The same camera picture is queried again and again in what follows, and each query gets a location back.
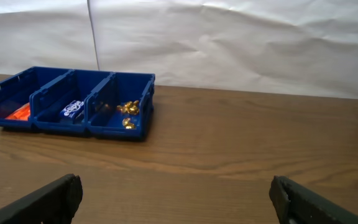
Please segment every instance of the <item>black object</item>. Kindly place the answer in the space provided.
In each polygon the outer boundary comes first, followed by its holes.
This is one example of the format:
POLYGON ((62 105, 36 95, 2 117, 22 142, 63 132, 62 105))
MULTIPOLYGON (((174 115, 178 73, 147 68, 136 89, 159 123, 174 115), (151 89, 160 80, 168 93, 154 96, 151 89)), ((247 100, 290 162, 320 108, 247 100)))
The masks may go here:
POLYGON ((70 224, 82 201, 79 176, 67 174, 0 209, 0 224, 70 224))
POLYGON ((357 215, 286 177, 274 177, 269 196, 280 224, 358 224, 357 215))

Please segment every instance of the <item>bin compartment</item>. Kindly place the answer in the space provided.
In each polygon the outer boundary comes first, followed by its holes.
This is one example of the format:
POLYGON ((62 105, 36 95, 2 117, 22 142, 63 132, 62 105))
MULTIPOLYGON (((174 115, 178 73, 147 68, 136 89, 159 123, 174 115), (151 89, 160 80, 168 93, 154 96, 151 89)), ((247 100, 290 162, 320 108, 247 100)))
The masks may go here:
POLYGON ((88 99, 87 127, 91 133, 102 136, 124 136, 142 138, 153 110, 154 74, 117 72, 109 76, 88 99), (139 114, 122 114, 118 105, 139 100, 139 114), (122 125, 124 118, 130 118, 135 129, 122 125))
POLYGON ((36 127, 42 130, 83 133, 86 129, 85 115, 79 119, 63 119, 60 112, 72 101, 83 101, 87 105, 87 97, 92 90, 111 72, 90 70, 70 70, 43 86, 32 95, 32 113, 36 127))
POLYGON ((28 120, 6 119, 17 109, 30 103, 30 95, 68 69, 32 67, 0 82, 0 126, 31 128, 28 120))

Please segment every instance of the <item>white paper sheet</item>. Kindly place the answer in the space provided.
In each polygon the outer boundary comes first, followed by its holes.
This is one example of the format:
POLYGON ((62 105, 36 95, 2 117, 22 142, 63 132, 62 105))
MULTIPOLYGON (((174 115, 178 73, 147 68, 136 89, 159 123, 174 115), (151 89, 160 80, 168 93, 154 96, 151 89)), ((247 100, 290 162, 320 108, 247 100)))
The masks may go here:
POLYGON ((0 73, 98 69, 86 0, 0 0, 0 73))
POLYGON ((358 98, 358 1, 92 0, 101 70, 159 85, 358 98))

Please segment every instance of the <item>wood grain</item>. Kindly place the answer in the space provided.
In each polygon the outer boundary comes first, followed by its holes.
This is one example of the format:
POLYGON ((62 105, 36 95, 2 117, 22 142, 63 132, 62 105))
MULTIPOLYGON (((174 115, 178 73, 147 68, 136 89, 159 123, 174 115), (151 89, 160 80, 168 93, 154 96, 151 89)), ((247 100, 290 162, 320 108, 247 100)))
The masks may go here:
POLYGON ((0 208, 74 173, 73 223, 278 223, 286 175, 358 214, 358 100, 156 86, 154 105, 145 142, 0 128, 0 208))

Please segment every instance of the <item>orange package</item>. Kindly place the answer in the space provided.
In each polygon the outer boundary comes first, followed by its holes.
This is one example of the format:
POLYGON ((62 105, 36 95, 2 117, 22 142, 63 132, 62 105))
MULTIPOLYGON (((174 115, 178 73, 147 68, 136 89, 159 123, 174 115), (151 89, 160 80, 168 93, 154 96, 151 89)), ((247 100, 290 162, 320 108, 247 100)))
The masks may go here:
POLYGON ((26 103, 19 109, 15 110, 15 112, 13 112, 11 115, 7 116, 5 119, 18 119, 22 121, 28 121, 30 114, 30 103, 26 103))

